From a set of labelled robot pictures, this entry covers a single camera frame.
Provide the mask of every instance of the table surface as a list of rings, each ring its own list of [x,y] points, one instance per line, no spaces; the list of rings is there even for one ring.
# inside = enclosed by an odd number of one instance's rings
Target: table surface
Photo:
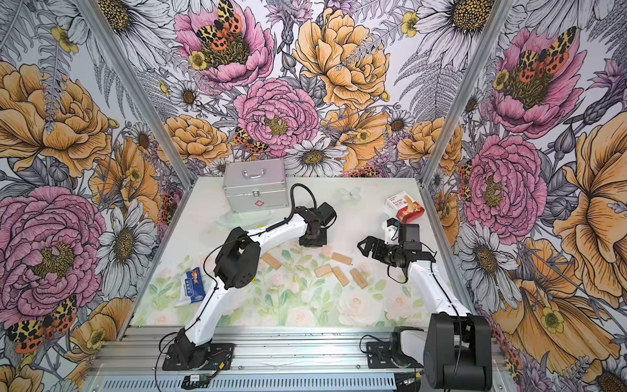
[[[229,211],[222,190],[222,178],[198,179],[189,201],[172,232],[150,280],[147,290],[131,321],[132,326],[181,326],[187,324],[200,303],[175,307],[179,300],[181,276],[202,264],[205,256],[221,245],[232,228],[216,223]],[[278,270],[259,261],[257,276],[228,306],[218,326],[287,326],[287,327],[381,327],[427,326],[429,315],[415,287],[401,285],[387,276],[387,266],[366,258],[357,243],[372,235],[384,238],[381,223],[384,201],[406,191],[422,204],[414,179],[407,178],[288,178],[308,186],[318,204],[327,202],[337,212],[337,221],[328,232],[323,248],[304,248],[298,240],[287,241],[269,251],[283,265]],[[296,205],[312,206],[309,195],[295,191]],[[267,210],[265,220],[253,227],[283,219],[288,208]],[[437,244],[429,219],[424,214],[415,223],[420,225],[421,241],[436,250]],[[352,265],[330,259],[333,252],[352,258]],[[207,262],[207,271],[215,266],[214,256]],[[443,280],[448,283],[446,268],[438,252],[436,260]],[[322,265],[339,267],[349,284],[342,287],[333,274],[317,278],[314,270]],[[354,282],[350,270],[357,268],[368,286],[363,290]],[[404,281],[399,268],[390,275]],[[209,278],[203,274],[208,286]]]

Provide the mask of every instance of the wire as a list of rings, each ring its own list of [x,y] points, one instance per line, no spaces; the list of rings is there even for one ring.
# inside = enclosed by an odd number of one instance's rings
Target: wire
[[[167,335],[164,335],[164,337],[161,338],[161,340],[159,341],[159,355],[157,356],[157,362],[155,363],[155,367],[154,367],[154,371],[155,371],[155,386],[157,387],[157,391],[161,392],[161,388],[159,387],[159,382],[157,381],[157,365],[159,364],[159,359],[161,358],[161,354],[163,354],[163,350],[169,346],[169,344],[176,339],[176,336],[174,336],[172,339],[170,339],[170,341],[166,344],[166,347],[163,347],[163,349],[161,348],[161,343],[163,343],[163,341],[170,335],[174,335],[177,334],[178,332],[170,332]]]
[[[296,188],[296,187],[303,188],[304,190],[309,192],[309,196],[311,196],[312,200],[313,200],[313,208],[314,209],[318,208],[318,204],[316,203],[314,193],[311,191],[311,189],[309,189],[308,187],[304,186],[303,184],[294,184],[290,188],[290,201],[292,202],[292,209],[290,210],[290,215],[287,218],[285,218],[284,220],[282,220],[281,222],[277,222],[274,225],[269,226],[266,229],[266,232],[268,232],[270,230],[274,230],[275,228],[277,228],[279,226],[282,226],[285,223],[288,223],[294,217],[294,212],[295,212],[295,209],[296,209],[295,202],[294,202],[294,188]]]
[[[330,224],[329,226],[324,226],[324,227],[323,227],[323,229],[328,229],[328,228],[330,228],[331,226],[333,226],[333,224],[335,223],[335,221],[336,221],[336,220],[337,220],[337,215],[335,215],[335,216],[333,217],[333,222],[331,222],[331,224]]]
[[[460,348],[459,351],[457,352],[457,362],[455,363],[455,370],[453,371],[453,378],[455,379],[455,375],[457,374],[457,367],[460,365],[460,357],[461,357],[461,318],[460,318],[460,314],[457,311],[457,308],[455,307],[455,305],[453,305],[453,301],[451,301],[451,299],[448,297],[448,294],[444,291],[444,288],[442,287],[442,285],[440,284],[440,282],[438,281],[438,279],[435,277],[435,274],[433,273],[433,263],[430,263],[430,267],[431,267],[431,276],[433,276],[433,279],[435,280],[435,282],[438,284],[438,286],[440,286],[440,290],[442,290],[442,292],[444,293],[444,295],[446,296],[446,299],[448,300],[448,303],[451,304],[451,306],[453,307],[453,310],[455,311],[455,314],[457,315],[457,321],[460,323]]]
[[[367,352],[367,351],[364,351],[364,350],[362,350],[362,349],[361,349],[361,341],[362,341],[362,340],[364,340],[364,338],[365,338],[365,337],[371,337],[371,338],[373,338],[374,340],[376,340],[376,341],[378,341],[378,342],[382,342],[382,340],[381,340],[381,339],[379,339],[379,338],[378,338],[378,337],[376,337],[376,336],[372,336],[372,335],[368,335],[368,334],[363,335],[363,336],[361,337],[361,339],[359,339],[359,350],[360,350],[361,352],[363,352],[364,354],[368,354],[368,352]]]
[[[391,267],[391,265],[389,265],[389,264],[388,264],[388,265],[387,265],[387,277],[388,277],[388,278],[392,279],[392,280],[393,280],[393,281],[395,281],[396,283],[400,283],[401,285],[404,285],[405,283],[407,283],[407,281],[409,280],[409,277],[405,278],[405,281],[404,281],[404,282],[399,282],[398,280],[396,280],[396,279],[392,278],[392,277],[390,276],[390,267]]]

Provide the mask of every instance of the bandage package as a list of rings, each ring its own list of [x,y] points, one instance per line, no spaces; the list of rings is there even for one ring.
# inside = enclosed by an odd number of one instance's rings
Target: bandage package
[[[181,296],[175,307],[190,305],[203,299],[203,279],[200,276],[200,268],[196,267],[181,275]]]
[[[424,214],[424,208],[405,191],[387,198],[385,211],[401,223],[412,223]]]

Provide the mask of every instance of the orange peony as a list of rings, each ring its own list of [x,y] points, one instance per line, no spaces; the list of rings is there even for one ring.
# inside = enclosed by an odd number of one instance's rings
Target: orange peony
[[[170,117],[164,125],[185,163],[189,158],[195,158],[210,164],[215,159],[226,158],[233,153],[231,144],[227,142],[228,136],[200,117],[182,114]],[[161,147],[157,153],[163,161],[167,161]]]
[[[348,147],[349,155],[342,158],[346,160],[344,171],[364,167],[376,155],[375,150],[383,151],[384,135],[391,135],[387,113],[375,114],[365,110],[359,115],[357,109],[350,107],[327,112],[320,126],[341,132],[335,145]]]
[[[20,158],[15,171],[30,167],[38,154],[54,157],[70,168],[70,176],[80,177],[94,159],[111,153],[109,121],[78,80],[63,77],[59,110],[48,133],[41,81],[49,77],[36,65],[17,71],[0,61],[0,157]]]
[[[429,157],[433,152],[435,142],[438,140],[444,125],[444,117],[440,117],[433,122],[423,121],[410,128],[410,139],[403,139],[398,143],[398,154],[400,159],[421,159]],[[453,137],[446,145],[444,155],[440,160],[440,169],[447,175],[452,176],[455,166],[461,160],[461,127],[455,127]]]
[[[115,159],[104,157],[98,161],[94,174],[89,179],[92,201],[106,207],[122,205],[123,210],[133,199],[144,204],[144,211],[155,223],[159,216],[159,188],[152,164],[139,153],[131,138],[115,145]]]
[[[453,247],[460,232],[460,209],[457,207],[457,194],[451,191],[440,191],[435,197],[435,209],[444,228],[449,245]]]
[[[330,8],[324,10],[322,29],[311,20],[300,27],[292,55],[307,69],[302,75],[319,76],[325,83],[325,103],[364,109],[385,91],[389,55],[382,46],[346,61],[359,44],[372,40],[369,33],[369,28],[356,26],[350,15]]]
[[[597,318],[589,302],[575,296],[581,281],[573,264],[549,240],[525,238],[521,244],[512,281],[522,294],[518,309],[505,304],[505,310],[492,314],[494,321],[518,350],[525,350],[537,361],[549,352],[547,368],[561,373],[578,358],[588,357],[590,368],[583,376],[587,383],[601,374],[601,361],[618,357],[620,346],[613,336],[590,318]],[[547,262],[554,263],[554,270]],[[599,311],[607,320],[609,316]]]
[[[579,204],[566,220],[554,222],[562,249],[575,261],[575,275],[589,295],[618,307],[627,297],[627,113],[577,139]]]
[[[33,370],[30,365],[19,371],[11,365],[0,366],[0,391],[41,392],[43,370]]]
[[[87,321],[72,331],[70,341],[77,347],[66,352],[65,357],[79,362],[95,355],[104,342],[116,340],[132,307],[133,301],[120,298],[100,304]]]

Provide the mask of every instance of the wall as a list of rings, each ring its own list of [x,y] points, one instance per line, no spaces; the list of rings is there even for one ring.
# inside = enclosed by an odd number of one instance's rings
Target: wall
[[[182,196],[157,150],[71,1],[2,2],[0,389],[76,391],[116,339]]]
[[[217,1],[98,3],[193,173],[413,177],[493,0],[225,1],[228,23]]]
[[[431,185],[521,391],[627,388],[626,9],[517,2]]]

